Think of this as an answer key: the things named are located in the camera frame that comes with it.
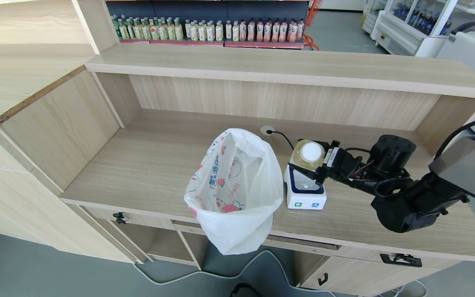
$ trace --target drawer handle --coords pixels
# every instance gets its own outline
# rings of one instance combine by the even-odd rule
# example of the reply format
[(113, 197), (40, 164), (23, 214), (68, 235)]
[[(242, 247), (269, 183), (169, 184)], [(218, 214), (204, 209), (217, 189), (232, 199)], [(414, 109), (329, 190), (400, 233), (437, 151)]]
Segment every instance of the drawer handle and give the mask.
[(381, 259), (382, 259), (382, 262), (386, 264), (402, 265), (402, 266), (410, 266), (410, 267), (423, 267), (421, 258), (415, 258), (412, 255), (396, 254), (392, 260), (390, 259), (390, 256), (388, 254), (381, 254)]
[(327, 273), (324, 273), (324, 279), (322, 280), (321, 278), (318, 279), (318, 285), (321, 286), (327, 282), (329, 279), (329, 275)]
[(126, 224), (127, 220), (124, 220), (124, 214), (122, 212), (118, 212), (116, 214), (113, 214), (113, 217), (115, 218), (115, 221), (117, 221), (118, 224)]

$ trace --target cabinet door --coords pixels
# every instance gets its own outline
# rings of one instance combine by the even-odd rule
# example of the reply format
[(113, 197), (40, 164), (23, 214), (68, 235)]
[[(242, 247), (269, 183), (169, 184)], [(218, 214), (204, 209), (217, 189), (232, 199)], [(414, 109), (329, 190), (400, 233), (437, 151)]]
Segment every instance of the cabinet door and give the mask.
[(62, 252), (132, 262), (30, 173), (0, 169), (0, 214)]
[(437, 271), (439, 270), (330, 257), (301, 286), (353, 295), (374, 296)]

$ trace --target gray floor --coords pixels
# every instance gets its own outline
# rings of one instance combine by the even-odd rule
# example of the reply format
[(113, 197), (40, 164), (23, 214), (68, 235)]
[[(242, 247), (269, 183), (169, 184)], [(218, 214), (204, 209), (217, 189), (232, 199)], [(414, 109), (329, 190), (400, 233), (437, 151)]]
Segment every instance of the gray floor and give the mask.
[[(309, 29), (309, 34), (315, 38), (322, 50), (383, 53), (383, 50), (373, 47), (371, 39), (362, 32), (360, 17), (361, 14), (356, 13), (320, 12), (313, 27)], [(475, 213), (475, 201), (471, 201), (470, 205)], [(292, 279), (292, 252), (274, 248), (270, 250), (279, 257)], [(235, 275), (257, 253), (223, 257), (211, 247), (204, 269), (216, 274)], [(177, 278), (194, 271), (187, 265), (161, 261), (145, 263), (141, 267), (158, 281)], [(428, 288), (429, 296), (473, 296), (475, 263), (460, 263), (421, 281)], [(226, 297), (238, 282), (252, 284), (266, 297), (329, 296), (324, 292), (302, 292), (290, 288), (279, 265), (270, 255), (260, 256), (238, 280), (196, 275), (170, 285), (157, 286), (145, 279), (130, 264), (59, 252), (49, 246), (0, 235), (0, 297)], [(400, 296), (417, 297), (422, 294), (422, 288), (413, 283), (409, 284)]]

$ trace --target black cable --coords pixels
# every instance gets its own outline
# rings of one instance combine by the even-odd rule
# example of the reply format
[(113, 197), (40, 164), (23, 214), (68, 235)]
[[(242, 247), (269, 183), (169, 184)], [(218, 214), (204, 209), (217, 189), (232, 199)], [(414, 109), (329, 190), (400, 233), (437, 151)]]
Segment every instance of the black cable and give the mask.
[(351, 169), (350, 173), (346, 174), (345, 177), (342, 177), (341, 180), (339, 181), (343, 181), (343, 180), (346, 180), (348, 179), (353, 173), (355, 173), (355, 171), (358, 170), (358, 167), (360, 166), (360, 164), (362, 163), (362, 157), (361, 156), (358, 156), (357, 158), (355, 158), (356, 160), (356, 164), (354, 165), (353, 169)]
[(285, 136), (285, 134), (281, 133), (281, 132), (278, 132), (278, 131), (273, 131), (273, 130), (267, 130), (266, 131), (267, 134), (271, 135), (273, 133), (278, 133), (280, 134), (281, 136), (285, 137), (285, 139), (287, 140), (287, 142), (289, 143), (289, 145), (291, 146), (291, 149), (294, 151), (294, 146), (292, 146), (292, 143), (291, 141), (287, 138), (287, 136)]
[(365, 148), (359, 148), (359, 147), (348, 147), (345, 149), (345, 151), (360, 151), (360, 152), (369, 153), (369, 150), (366, 150)]
[(437, 152), (435, 153), (434, 159), (438, 158), (439, 156), (441, 156), (441, 154), (443, 154), (443, 150), (445, 149), (445, 147), (448, 145), (448, 143), (450, 143), (450, 141), (452, 141), (452, 139), (454, 139), (454, 137), (456, 137), (456, 135), (458, 135), (459, 133), (463, 132), (464, 130), (466, 130), (466, 129), (472, 127), (472, 126), (475, 126), (475, 120), (471, 121), (470, 123), (468, 123), (464, 126), (461, 126), (461, 127), (457, 128), (454, 132), (452, 132), (447, 137), (447, 139), (445, 139), (443, 141), (443, 144), (441, 144), (441, 146), (439, 147), (439, 150), (437, 150)]

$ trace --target wooden shelf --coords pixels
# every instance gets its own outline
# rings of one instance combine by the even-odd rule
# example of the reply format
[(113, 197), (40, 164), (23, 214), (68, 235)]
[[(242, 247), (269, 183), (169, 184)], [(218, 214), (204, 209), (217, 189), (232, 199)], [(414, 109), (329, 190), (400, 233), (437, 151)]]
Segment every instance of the wooden shelf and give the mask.
[(324, 51), (119, 44), (89, 71), (291, 83), (475, 98), (475, 72), (459, 61)]
[(0, 115), (93, 56), (90, 45), (0, 45)]
[[(109, 205), (120, 211), (197, 222), (183, 195), (209, 144), (227, 128), (259, 134), (263, 125), (274, 126), (293, 142), (300, 138), (336, 139), (342, 147), (369, 149), (383, 134), (405, 137), (417, 144), (406, 165), (417, 179), (427, 173), (432, 160), (413, 131), (143, 109), (94, 157), (62, 199), (89, 207)], [(260, 137), (271, 144), (285, 170), (292, 153), (285, 139)], [(322, 211), (288, 209), (283, 203), (275, 212), (271, 235), (475, 259), (475, 244), (470, 244), (475, 242), (475, 216), (466, 204), (453, 205), (450, 215), (440, 217), (430, 228), (397, 234), (378, 221), (370, 206), (371, 195), (330, 180), (325, 188), (328, 200)]]

